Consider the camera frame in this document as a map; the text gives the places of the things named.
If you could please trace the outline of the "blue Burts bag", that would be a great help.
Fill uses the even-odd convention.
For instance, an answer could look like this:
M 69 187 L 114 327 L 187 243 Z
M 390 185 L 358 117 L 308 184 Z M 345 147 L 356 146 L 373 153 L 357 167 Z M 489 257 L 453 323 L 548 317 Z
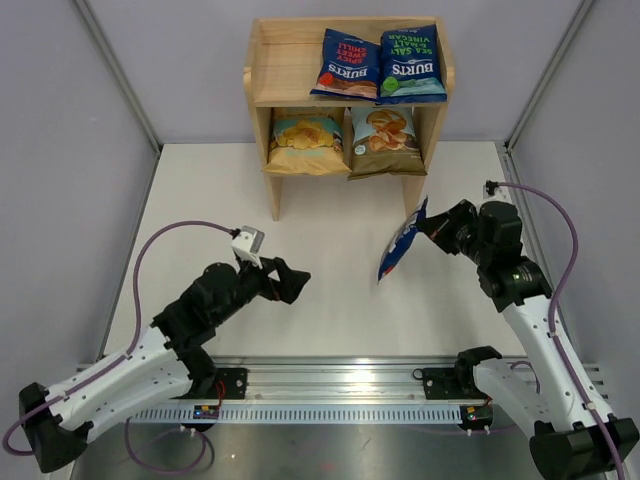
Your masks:
M 377 282 L 380 282 L 397 266 L 411 247 L 416 235 L 423 232 L 423 224 L 427 218 L 428 200 L 429 198 L 425 197 L 395 230 L 381 255 L 377 270 Z

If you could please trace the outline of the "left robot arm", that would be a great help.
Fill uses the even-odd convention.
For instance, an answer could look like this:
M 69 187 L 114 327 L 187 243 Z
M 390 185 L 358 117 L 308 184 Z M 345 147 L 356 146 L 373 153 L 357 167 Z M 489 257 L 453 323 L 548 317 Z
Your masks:
M 203 344 L 254 298 L 292 304 L 310 280 L 275 257 L 261 266 L 209 265 L 122 348 L 71 378 L 19 393 L 22 429 L 43 473 L 78 459 L 88 445 L 134 414 L 168 399 L 208 396 L 217 368 Z

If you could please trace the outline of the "blue sea salt vinegar bag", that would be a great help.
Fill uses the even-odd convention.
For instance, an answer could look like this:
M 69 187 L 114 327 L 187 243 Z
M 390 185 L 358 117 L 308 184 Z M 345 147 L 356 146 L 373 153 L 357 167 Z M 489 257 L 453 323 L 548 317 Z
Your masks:
M 380 104 L 447 100 L 435 24 L 385 31 L 380 47 Z

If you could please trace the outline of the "light blue cassava chips bag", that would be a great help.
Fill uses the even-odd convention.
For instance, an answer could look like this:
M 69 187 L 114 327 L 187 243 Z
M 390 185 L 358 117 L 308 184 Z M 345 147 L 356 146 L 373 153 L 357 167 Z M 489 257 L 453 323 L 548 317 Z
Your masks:
M 425 176 L 409 107 L 352 107 L 349 180 L 377 175 Z

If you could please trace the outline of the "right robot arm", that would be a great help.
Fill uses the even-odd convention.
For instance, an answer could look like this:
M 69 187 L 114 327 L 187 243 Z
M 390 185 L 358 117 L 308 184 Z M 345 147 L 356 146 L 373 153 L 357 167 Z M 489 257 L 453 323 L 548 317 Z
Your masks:
M 430 216 L 421 204 L 416 228 L 443 252 L 463 255 L 476 266 L 478 282 L 517 336 L 539 382 L 534 391 L 495 350 L 459 354 L 456 389 L 496 401 L 529 441 L 545 479 L 581 479 L 614 471 L 639 441 L 630 418 L 619 418 L 598 392 L 567 333 L 551 312 L 554 292 L 540 267 L 523 255 L 522 221 L 503 201 L 475 206 L 462 200 Z

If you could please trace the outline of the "blue spicy sweet chilli bag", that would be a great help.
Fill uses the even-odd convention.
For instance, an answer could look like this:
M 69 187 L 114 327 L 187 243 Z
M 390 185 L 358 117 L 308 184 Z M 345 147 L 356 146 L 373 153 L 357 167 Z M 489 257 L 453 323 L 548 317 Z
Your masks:
M 329 95 L 373 102 L 378 98 L 380 46 L 326 29 L 322 67 L 312 95 Z

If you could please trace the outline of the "yellow kettle chips bag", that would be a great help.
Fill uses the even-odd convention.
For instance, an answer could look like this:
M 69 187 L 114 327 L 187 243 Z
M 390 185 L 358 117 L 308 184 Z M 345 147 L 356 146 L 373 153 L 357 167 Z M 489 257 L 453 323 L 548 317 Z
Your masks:
M 351 172 L 343 107 L 275 107 L 265 173 L 326 176 Z

